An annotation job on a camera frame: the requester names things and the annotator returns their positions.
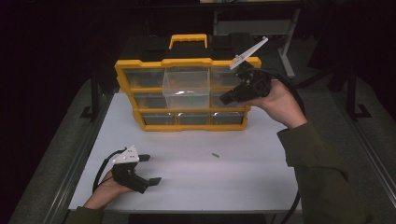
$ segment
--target human hand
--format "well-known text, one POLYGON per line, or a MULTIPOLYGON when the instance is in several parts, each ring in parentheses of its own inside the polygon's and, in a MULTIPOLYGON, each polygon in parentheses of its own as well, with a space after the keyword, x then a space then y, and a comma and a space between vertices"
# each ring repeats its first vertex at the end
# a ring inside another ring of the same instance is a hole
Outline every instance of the human hand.
POLYGON ((266 97, 244 102, 263 109, 274 120, 289 129, 307 123, 306 117, 288 88, 277 79, 271 81, 271 91, 266 97))
POLYGON ((110 170, 107 172, 101 184, 99 184, 92 196, 84 203, 84 207, 91 209, 104 209, 121 194, 132 191, 133 190, 117 183, 110 170))

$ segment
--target person's left hand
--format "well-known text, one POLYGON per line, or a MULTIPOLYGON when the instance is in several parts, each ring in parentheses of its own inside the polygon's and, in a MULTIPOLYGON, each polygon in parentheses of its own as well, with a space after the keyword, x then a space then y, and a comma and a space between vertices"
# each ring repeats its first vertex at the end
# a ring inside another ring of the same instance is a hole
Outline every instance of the person's left hand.
POLYGON ((92 196, 84 203, 84 207, 91 209, 104 209, 121 194, 132 191, 133 190, 117 183, 110 170, 107 172, 102 183, 99 184, 92 196))

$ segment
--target person's right hand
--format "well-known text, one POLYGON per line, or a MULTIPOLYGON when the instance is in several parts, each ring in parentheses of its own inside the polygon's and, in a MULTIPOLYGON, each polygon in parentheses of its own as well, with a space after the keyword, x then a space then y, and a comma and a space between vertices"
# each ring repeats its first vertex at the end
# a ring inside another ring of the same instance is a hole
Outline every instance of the person's right hand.
POLYGON ((289 129, 307 123, 303 111, 288 88, 277 79, 271 81, 271 87, 268 96, 249 100, 244 104, 263 109, 272 119, 281 122, 289 129))

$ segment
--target yellow handle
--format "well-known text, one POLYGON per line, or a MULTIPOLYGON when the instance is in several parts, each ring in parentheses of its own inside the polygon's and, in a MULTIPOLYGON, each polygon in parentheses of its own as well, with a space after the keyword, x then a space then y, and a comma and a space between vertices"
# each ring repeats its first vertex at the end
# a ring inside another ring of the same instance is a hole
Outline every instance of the yellow handle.
POLYGON ((169 49, 173 47, 175 42, 183 41, 204 41, 205 48, 207 49, 207 37, 206 35, 172 35, 171 43, 169 44, 169 49))

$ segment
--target white table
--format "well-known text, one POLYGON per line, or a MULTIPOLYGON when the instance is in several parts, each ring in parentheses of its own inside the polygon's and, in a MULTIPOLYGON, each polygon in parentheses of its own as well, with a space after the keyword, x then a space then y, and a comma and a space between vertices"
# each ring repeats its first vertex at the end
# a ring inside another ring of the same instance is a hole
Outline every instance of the white table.
MULTIPOLYGON (((143 178, 162 177, 144 194, 127 193, 107 209, 125 213, 274 213, 290 209, 297 192, 276 132, 283 125, 252 107, 244 131, 144 132, 123 93, 116 93, 79 180, 70 210, 92 194, 92 183, 112 152, 135 145, 149 161, 143 178)), ((104 171, 111 169, 111 162, 104 171)))

